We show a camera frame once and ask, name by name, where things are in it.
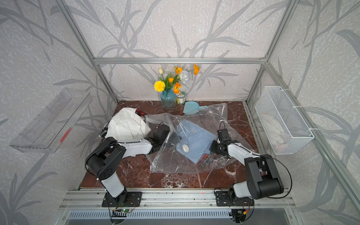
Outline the light blue garment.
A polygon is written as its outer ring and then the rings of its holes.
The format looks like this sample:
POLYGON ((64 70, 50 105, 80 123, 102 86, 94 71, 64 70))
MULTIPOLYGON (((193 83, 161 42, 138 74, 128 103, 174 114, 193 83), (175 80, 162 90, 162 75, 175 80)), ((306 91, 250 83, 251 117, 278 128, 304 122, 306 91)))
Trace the light blue garment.
POLYGON ((187 159, 197 164, 203 154, 210 154, 210 146, 216 136, 208 130, 188 120, 181 120, 176 127, 176 134, 180 139, 176 144, 176 150, 187 159), (182 145, 189 146, 189 152, 182 150, 182 145))

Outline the red black plaid shirt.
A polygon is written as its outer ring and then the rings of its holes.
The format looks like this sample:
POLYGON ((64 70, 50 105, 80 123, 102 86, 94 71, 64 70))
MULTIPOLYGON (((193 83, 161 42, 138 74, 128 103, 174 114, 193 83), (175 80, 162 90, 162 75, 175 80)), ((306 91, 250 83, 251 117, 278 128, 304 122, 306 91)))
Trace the red black plaid shirt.
POLYGON ((145 112, 139 110, 139 109, 136 109, 136 114, 140 117, 145 117, 145 115, 147 115, 145 112))

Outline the white garment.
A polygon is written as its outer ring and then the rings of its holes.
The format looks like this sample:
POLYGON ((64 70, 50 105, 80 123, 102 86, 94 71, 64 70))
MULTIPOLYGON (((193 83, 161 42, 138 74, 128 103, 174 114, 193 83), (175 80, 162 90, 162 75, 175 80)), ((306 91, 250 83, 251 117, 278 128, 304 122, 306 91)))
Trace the white garment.
POLYGON ((113 137, 119 142, 137 142, 147 137, 150 131, 150 127, 136 114, 135 108, 123 108, 111 118, 105 138, 113 137))

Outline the clear plastic vacuum bag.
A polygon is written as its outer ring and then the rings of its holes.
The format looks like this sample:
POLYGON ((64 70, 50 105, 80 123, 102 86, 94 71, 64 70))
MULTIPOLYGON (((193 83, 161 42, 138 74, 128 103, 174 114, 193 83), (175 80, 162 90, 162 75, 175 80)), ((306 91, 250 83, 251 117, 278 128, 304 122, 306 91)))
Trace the clear plastic vacuum bag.
POLYGON ((246 148, 253 150, 253 147, 228 123, 227 116, 226 103, 210 105, 207 109, 200 110, 193 115, 173 115, 170 113, 146 115, 146 124, 151 129, 149 136, 155 134, 160 124, 165 124, 170 128, 170 132, 160 150, 148 156, 148 160, 151 162, 151 171, 153 173, 194 174, 221 169, 236 162, 234 158, 222 157, 221 162, 215 166, 198 166, 180 154, 176 150, 176 144, 180 140, 176 134, 176 127, 181 120, 188 120, 208 130, 216 136, 216 140, 218 140, 217 131, 220 128, 226 128, 232 140, 236 140, 246 148))

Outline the grey white plaid shirt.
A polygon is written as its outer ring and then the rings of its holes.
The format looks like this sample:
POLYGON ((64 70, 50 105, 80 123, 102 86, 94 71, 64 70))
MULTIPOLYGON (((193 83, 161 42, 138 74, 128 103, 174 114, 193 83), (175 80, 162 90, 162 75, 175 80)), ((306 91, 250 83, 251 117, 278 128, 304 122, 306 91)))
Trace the grey white plaid shirt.
POLYGON ((107 135, 107 131, 108 131, 108 127, 104 127, 104 128, 102 129, 102 131, 100 132, 99 136, 100 136, 101 138, 105 139, 105 138, 106 138, 106 135, 107 135))

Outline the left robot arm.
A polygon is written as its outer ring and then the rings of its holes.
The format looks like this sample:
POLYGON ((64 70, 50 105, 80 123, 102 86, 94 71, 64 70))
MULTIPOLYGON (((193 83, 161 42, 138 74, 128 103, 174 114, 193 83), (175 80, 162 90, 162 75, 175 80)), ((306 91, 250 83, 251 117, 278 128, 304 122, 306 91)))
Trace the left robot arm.
POLYGON ((137 142, 120 142, 108 137, 86 158, 85 168, 93 172, 112 198, 119 199, 126 195, 126 188, 116 172, 121 160, 155 153, 160 150, 166 138, 166 135, 154 135, 137 142))

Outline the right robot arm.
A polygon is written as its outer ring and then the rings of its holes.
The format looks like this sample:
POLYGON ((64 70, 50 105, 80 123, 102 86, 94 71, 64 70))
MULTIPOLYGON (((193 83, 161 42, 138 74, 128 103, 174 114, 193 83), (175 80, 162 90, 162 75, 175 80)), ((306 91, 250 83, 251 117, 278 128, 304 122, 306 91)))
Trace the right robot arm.
POLYGON ((245 166, 247 179, 230 187, 232 200, 261 199, 284 193, 283 182, 270 155, 256 153, 236 141, 213 141, 210 151, 224 158, 234 158, 245 166))

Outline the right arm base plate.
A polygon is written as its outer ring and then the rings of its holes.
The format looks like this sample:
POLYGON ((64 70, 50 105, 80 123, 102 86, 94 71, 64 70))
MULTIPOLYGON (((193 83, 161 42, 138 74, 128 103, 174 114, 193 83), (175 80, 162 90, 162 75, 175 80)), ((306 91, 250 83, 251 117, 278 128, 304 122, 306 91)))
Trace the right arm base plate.
POLYGON ((237 197, 233 191, 223 191, 222 189, 214 190, 216 204, 222 206, 254 206, 254 199, 252 197, 237 197))

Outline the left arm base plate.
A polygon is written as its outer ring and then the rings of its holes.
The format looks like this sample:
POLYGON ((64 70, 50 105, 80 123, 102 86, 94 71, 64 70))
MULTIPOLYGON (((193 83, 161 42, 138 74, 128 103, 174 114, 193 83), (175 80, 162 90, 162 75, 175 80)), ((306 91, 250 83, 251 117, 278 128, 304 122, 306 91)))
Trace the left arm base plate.
POLYGON ((123 192, 118 197, 112 197, 108 192, 105 193, 102 207, 139 207, 142 192, 123 192))

